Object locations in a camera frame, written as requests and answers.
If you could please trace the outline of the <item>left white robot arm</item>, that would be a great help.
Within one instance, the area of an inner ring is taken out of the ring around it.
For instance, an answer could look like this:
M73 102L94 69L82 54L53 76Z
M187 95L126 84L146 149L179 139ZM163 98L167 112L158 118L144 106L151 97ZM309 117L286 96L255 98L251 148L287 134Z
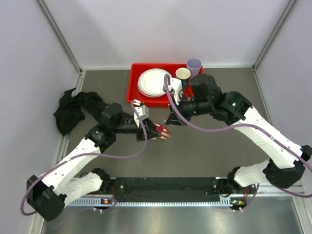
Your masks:
M133 115L123 112L118 103L107 104L99 123L89 130L78 146L60 163L40 177L26 182L22 204L28 203L45 221L52 221L71 202L89 193L106 193L111 187L110 176L94 169L85 177L74 180L89 162L105 157L104 152L116 141L118 134L134 134L137 141L165 138L168 131L149 119L148 108L140 101L131 102Z

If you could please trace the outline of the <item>red nail polish bottle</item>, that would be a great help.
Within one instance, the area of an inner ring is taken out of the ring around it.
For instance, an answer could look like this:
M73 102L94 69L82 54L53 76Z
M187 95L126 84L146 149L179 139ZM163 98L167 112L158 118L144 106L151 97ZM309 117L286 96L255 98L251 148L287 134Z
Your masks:
M166 130L166 128L164 128L163 125L156 126L156 131L157 131L158 133L162 133L162 132L164 132L165 130Z

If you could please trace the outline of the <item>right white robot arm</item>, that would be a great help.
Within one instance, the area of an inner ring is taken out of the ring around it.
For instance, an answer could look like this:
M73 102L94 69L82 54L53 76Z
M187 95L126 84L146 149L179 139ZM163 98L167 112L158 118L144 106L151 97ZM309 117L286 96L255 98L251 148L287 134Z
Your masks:
M191 78L189 85L192 95L183 94L182 82L177 78L164 77L164 91L169 100L168 125L189 125L199 131L216 133L235 129L249 138L269 157L268 160L252 166L235 167L226 180L217 183L216 189L222 193L239 193L245 187L270 183L287 192L299 181L312 156L309 145L300 146L283 136L269 124L242 94L236 91L224 93L215 78L199 74ZM205 129L190 122L193 116L209 114L226 123L219 129Z

